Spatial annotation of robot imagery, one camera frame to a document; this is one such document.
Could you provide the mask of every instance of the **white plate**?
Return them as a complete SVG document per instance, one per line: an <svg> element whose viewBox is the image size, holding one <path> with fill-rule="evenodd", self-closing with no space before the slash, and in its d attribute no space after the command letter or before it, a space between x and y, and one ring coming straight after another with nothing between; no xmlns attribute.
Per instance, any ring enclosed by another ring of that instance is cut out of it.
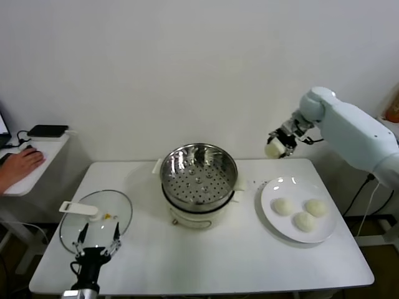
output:
<svg viewBox="0 0 399 299"><path fill-rule="evenodd" d="M272 208L273 200L284 197L294 205L289 216L280 216ZM303 232L294 223L294 216L306 211L305 203L309 199L320 199L327 204L327 215L317 218L316 228L312 232ZM262 191L262 208L269 222L283 235L302 243L319 243L330 237L335 229L337 216L334 203L317 186L299 178L283 177L269 181Z"/></svg>

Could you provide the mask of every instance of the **laptop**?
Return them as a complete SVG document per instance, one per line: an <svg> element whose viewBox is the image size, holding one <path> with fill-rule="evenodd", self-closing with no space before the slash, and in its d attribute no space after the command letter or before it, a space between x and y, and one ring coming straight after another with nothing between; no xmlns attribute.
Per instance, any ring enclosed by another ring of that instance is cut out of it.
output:
<svg viewBox="0 0 399 299"><path fill-rule="evenodd" d="M7 144L8 141L11 139L10 131L6 123L4 122L4 118L0 112L0 149Z"/></svg>

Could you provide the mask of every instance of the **white wall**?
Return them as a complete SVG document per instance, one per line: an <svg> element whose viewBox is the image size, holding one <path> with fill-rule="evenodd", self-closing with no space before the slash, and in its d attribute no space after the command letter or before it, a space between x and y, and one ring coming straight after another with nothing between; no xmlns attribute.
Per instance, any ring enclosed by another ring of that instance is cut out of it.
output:
<svg viewBox="0 0 399 299"><path fill-rule="evenodd" d="M14 129L79 132L67 167L47 178L57 187L22 200L51 213L90 160L155 159L192 141L263 158L267 134L314 85L374 114L399 80L398 10L394 0L2 0L0 101ZM327 183L342 165L327 145L296 156Z"/></svg>

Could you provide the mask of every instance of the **white table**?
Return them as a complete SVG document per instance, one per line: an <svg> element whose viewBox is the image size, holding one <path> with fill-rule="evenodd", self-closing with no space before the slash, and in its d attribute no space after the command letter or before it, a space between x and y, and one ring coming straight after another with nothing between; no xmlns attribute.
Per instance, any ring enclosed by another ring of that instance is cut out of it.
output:
<svg viewBox="0 0 399 299"><path fill-rule="evenodd" d="M41 151L45 157L45 161L42 165L40 165L37 169L35 169L30 175L28 175L23 180L18 183L12 185L3 196L23 196L29 193L32 188L35 186L37 181L41 178L44 171L49 167L51 162L54 160L55 156L57 156L58 152L62 149L62 147L68 141L69 136L64 134L57 141L31 141L30 145ZM11 140L12 144L17 144L17 138L14 137ZM0 150L0 158L3 157L7 153L19 153L20 150L18 148L9 148L9 149L1 149ZM2 207L0 209L0 219L1 221L8 222L18 222L18 218L15 217L9 210ZM21 241L28 245L28 249L22 258L16 273L22 274L26 271L29 266L33 256L37 254L42 254L44 252L44 246L38 242L42 239L42 235L39 232L37 236L33 235L27 228L25 228L22 224L18 223L2 223L7 229L8 232L6 236L0 243L0 251L8 242L11 234L14 234Z"/></svg>
<svg viewBox="0 0 399 299"><path fill-rule="evenodd" d="M320 186L306 159L239 160L247 189L237 192L225 218L210 230L173 226L155 162L91 165L72 201L102 189L124 192L133 219L122 247L102 267L101 295L199 295L289 292L370 285L374 276L344 220L321 244L300 244L276 232L260 210L264 181L297 176ZM29 284L34 293L60 294L75 283L74 256L54 234Z"/></svg>

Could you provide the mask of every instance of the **lid handle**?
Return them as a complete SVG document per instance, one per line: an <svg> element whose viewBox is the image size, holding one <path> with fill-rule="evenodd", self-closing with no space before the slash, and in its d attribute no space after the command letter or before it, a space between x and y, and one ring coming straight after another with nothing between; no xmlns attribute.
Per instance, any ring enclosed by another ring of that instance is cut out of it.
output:
<svg viewBox="0 0 399 299"><path fill-rule="evenodd" d="M90 216L91 219L96 219L100 216L100 211L97 207L70 201L64 201L58 211L61 213Z"/></svg>

